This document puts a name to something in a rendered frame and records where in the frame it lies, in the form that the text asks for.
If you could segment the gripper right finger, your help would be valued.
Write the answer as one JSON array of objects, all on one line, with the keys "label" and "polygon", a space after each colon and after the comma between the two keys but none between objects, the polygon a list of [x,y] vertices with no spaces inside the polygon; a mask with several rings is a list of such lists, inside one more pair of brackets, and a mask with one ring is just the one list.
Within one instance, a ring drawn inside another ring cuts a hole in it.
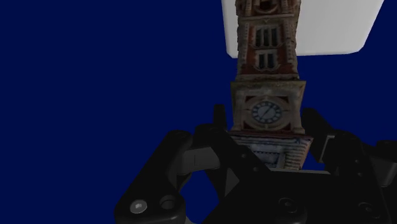
[{"label": "gripper right finger", "polygon": [[356,171],[370,165],[381,187],[393,183],[397,176],[397,140],[380,140],[371,146],[349,131],[332,127],[314,108],[303,109],[302,125],[314,138],[310,153],[330,172],[336,172],[342,162]]}]

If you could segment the white rounded block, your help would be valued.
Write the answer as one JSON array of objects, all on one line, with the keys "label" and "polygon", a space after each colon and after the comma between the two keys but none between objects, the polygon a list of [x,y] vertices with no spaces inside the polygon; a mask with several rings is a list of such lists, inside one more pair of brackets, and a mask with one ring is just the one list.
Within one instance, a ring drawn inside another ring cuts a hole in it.
[{"label": "white rounded block", "polygon": [[221,0],[226,50],[233,57],[274,62],[280,54],[359,51],[384,0]]}]

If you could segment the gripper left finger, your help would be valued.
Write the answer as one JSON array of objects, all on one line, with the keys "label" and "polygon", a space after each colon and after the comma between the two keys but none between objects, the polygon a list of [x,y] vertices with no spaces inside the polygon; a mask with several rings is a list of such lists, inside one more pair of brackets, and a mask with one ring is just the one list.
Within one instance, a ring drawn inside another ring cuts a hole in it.
[{"label": "gripper left finger", "polygon": [[202,224],[269,224],[270,197],[265,180],[270,170],[226,131],[222,104],[213,122],[167,133],[115,206],[115,224],[185,224],[180,194],[193,173],[185,162],[198,162],[217,191],[219,203]]}]

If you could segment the brown clock tower model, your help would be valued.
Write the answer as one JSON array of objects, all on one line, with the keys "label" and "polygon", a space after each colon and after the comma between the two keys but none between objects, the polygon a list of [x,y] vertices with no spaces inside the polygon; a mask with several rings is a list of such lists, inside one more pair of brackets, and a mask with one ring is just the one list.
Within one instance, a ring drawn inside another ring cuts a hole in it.
[{"label": "brown clock tower model", "polygon": [[313,138],[302,126],[296,30],[302,0],[236,0],[237,75],[230,135],[267,167],[300,170]]}]

